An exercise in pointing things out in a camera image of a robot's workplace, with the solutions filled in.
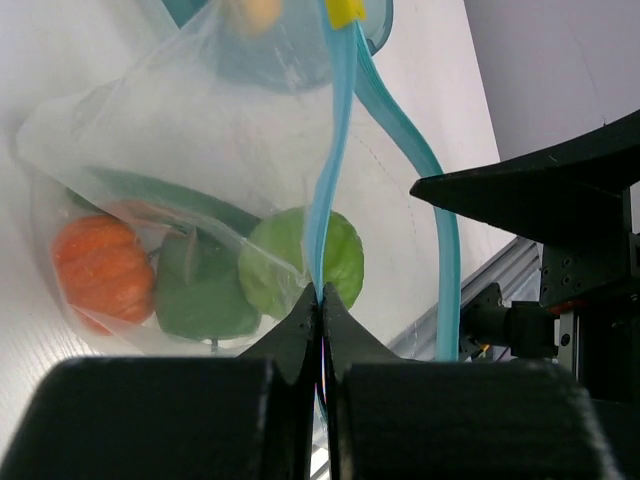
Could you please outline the clear zip top bag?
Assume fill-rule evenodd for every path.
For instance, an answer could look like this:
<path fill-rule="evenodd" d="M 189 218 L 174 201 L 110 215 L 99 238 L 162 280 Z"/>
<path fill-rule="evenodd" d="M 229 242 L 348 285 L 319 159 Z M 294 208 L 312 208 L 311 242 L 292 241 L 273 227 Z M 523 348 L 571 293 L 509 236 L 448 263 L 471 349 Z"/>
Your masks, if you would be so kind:
<path fill-rule="evenodd" d="M 18 156 L 35 176 L 38 254 L 64 321 L 101 357 L 238 357 L 298 301 L 282 320 L 254 307 L 261 315 L 256 332 L 231 340 L 167 334 L 155 302 L 141 325 L 90 312 L 109 331 L 100 335 L 85 328 L 66 301 L 52 243 L 74 220 L 113 216 L 136 232 L 156 281 L 167 234 L 201 230 L 239 258 L 262 220 L 301 207 L 312 277 L 306 288 L 314 288 L 317 303 L 314 403 L 324 349 L 321 307 L 325 287 L 333 286 L 323 280 L 333 211 L 356 228 L 364 249 L 362 291 L 352 307 L 343 303 L 351 316 L 385 345 L 383 326 L 401 331 L 438 305 L 435 357 L 454 360 L 461 281 L 457 221 L 410 193 L 418 179 L 439 174 L 441 165 L 373 63 L 360 24 L 363 4 L 314 1 L 331 83 L 281 94 L 226 81 L 205 64 L 205 40 L 217 31 L 218 20 L 244 37 L 258 37 L 237 30 L 223 2 L 206 3 L 120 78 L 41 103 L 17 132 Z"/>

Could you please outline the yellow toy lemon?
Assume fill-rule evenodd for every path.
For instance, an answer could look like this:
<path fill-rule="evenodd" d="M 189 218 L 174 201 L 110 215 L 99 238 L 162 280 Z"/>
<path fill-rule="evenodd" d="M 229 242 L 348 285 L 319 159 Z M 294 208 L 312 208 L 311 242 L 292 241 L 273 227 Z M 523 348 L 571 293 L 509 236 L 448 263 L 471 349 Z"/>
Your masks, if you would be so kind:
<path fill-rule="evenodd" d="M 260 35 L 271 29 L 282 14 L 282 0 L 229 0 L 223 6 L 231 24 L 240 32 Z"/>

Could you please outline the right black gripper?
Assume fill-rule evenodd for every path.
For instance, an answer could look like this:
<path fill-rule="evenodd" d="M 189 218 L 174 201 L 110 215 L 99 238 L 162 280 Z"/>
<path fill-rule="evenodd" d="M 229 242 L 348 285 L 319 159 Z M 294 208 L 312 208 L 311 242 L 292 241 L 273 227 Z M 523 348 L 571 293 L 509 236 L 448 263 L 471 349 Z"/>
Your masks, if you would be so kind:
<path fill-rule="evenodd" d="M 639 115 L 500 163 L 422 178 L 413 197 L 545 244 L 557 360 L 597 400 L 639 398 Z"/>

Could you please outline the green toy bell pepper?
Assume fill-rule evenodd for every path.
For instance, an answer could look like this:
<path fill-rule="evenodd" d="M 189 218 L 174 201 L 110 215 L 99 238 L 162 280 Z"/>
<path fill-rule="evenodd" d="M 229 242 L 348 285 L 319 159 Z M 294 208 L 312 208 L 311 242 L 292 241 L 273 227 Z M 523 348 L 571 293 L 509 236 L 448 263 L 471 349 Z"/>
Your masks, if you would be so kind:
<path fill-rule="evenodd" d="M 261 315 L 238 275 L 238 252 L 201 230 L 165 236 L 157 258 L 154 302 L 165 333 L 195 341 L 256 332 Z"/>

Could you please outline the light green toy cabbage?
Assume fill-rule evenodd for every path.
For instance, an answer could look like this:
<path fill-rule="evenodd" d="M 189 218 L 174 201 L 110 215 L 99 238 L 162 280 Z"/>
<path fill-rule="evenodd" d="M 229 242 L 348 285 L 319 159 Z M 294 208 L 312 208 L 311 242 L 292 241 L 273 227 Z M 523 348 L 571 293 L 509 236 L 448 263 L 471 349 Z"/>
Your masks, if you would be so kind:
<path fill-rule="evenodd" d="M 287 209 L 262 220 L 242 245 L 238 258 L 240 285 L 257 311 L 284 319 L 312 281 L 305 258 L 305 211 Z M 350 308 L 360 295 L 365 273 L 362 240 L 342 214 L 330 213 L 323 259 L 323 280 L 333 284 Z"/>

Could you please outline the orange toy pumpkin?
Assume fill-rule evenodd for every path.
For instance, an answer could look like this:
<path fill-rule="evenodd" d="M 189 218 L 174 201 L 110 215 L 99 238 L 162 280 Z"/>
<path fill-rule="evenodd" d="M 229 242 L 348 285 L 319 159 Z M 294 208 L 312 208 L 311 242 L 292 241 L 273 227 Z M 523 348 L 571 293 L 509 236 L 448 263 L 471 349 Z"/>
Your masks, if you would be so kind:
<path fill-rule="evenodd" d="M 66 301 L 88 330 L 109 333 L 90 312 L 133 325 L 152 315 L 155 272 L 125 222 L 107 214 L 74 220 L 58 232 L 51 255 Z"/>

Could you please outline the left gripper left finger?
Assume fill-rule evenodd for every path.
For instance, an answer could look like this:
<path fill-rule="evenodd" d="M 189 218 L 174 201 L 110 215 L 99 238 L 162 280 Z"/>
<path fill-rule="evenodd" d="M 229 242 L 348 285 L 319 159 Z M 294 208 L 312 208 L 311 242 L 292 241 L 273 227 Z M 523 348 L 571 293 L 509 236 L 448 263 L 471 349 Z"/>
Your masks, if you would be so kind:
<path fill-rule="evenodd" d="M 85 357 L 41 381 L 5 479 L 306 479 L 316 292 L 235 358 Z"/>

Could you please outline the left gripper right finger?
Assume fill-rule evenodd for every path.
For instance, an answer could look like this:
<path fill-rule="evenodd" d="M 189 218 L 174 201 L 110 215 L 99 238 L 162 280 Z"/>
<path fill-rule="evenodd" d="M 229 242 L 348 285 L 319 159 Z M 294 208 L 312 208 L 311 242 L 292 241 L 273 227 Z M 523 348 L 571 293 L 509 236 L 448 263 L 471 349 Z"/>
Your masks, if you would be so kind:
<path fill-rule="evenodd" d="M 616 479 L 588 393 L 549 362 L 421 362 L 321 307 L 335 479 Z"/>

